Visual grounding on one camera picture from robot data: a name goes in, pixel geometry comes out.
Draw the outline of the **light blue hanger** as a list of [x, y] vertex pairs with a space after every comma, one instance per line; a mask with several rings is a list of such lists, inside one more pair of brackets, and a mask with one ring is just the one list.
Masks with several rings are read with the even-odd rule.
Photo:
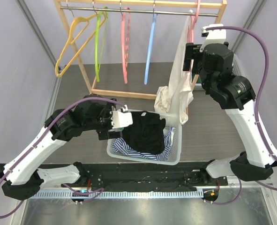
[[150, 60], [151, 60], [151, 54], [152, 54], [156, 21], [157, 21], [157, 14], [154, 14], [151, 29], [150, 29], [150, 38], [149, 38], [149, 45], [148, 45], [147, 58], [146, 58], [146, 67], [145, 67], [145, 74], [144, 74], [144, 84], [145, 85], [148, 84]]

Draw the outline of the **light pink hanger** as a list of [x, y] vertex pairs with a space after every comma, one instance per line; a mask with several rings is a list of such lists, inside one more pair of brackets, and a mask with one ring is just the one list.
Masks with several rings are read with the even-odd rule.
[[193, 43], [194, 42], [194, 31], [195, 31], [195, 24], [197, 23], [199, 12], [200, 12], [200, 3], [201, 1], [197, 1], [197, 8], [196, 8], [196, 14], [190, 16], [190, 24], [188, 26], [187, 30], [187, 42]]

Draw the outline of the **black tank top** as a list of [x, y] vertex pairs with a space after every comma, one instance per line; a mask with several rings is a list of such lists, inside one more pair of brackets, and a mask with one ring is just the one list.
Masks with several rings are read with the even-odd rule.
[[166, 119], [148, 111], [131, 112], [133, 124], [124, 128], [122, 138], [133, 150], [158, 155], [163, 152]]

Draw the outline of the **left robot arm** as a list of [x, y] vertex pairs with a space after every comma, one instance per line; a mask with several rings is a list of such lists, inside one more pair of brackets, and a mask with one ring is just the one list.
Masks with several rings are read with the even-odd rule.
[[56, 185], [85, 186], [90, 175], [80, 162], [42, 169], [40, 165], [57, 149], [83, 132], [96, 131], [99, 140], [119, 138], [133, 123], [126, 105], [99, 95], [85, 96], [45, 121], [36, 138], [11, 162], [0, 164], [0, 187], [6, 197], [26, 200], [41, 189]]

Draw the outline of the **white tank top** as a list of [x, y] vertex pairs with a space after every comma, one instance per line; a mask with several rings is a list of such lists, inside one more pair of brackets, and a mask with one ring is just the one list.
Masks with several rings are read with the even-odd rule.
[[194, 18], [192, 15], [186, 18], [174, 57], [169, 83], [167, 86], [158, 88], [154, 103], [155, 112], [175, 114], [181, 125], [188, 121], [187, 107], [194, 99], [191, 72], [183, 71], [186, 43], [190, 40], [189, 32], [192, 30]]

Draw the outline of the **blue striped tank top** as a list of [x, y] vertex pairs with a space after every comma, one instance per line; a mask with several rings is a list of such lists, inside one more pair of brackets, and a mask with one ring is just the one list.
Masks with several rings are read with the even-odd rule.
[[142, 151], [135, 151], [132, 149], [123, 138], [117, 138], [113, 141], [112, 149], [114, 153], [121, 153], [124, 156], [131, 158], [142, 158], [150, 159], [156, 161], [167, 160], [169, 154], [171, 153], [173, 145], [173, 137], [175, 134], [175, 127], [169, 127], [169, 129], [164, 129], [164, 150], [161, 153], [153, 154], [150, 152], [143, 153]]

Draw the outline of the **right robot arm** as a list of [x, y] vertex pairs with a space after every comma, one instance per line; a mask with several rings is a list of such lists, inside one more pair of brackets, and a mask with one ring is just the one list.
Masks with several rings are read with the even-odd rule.
[[255, 116], [255, 92], [250, 81], [233, 73], [234, 53], [226, 44], [200, 45], [187, 43], [183, 71], [192, 66], [199, 75], [202, 88], [226, 112], [235, 125], [245, 150], [238, 156], [211, 160], [200, 180], [211, 185], [222, 176], [236, 176], [243, 181], [269, 178], [277, 166], [277, 149], [270, 139], [263, 141], [258, 130], [259, 116]]

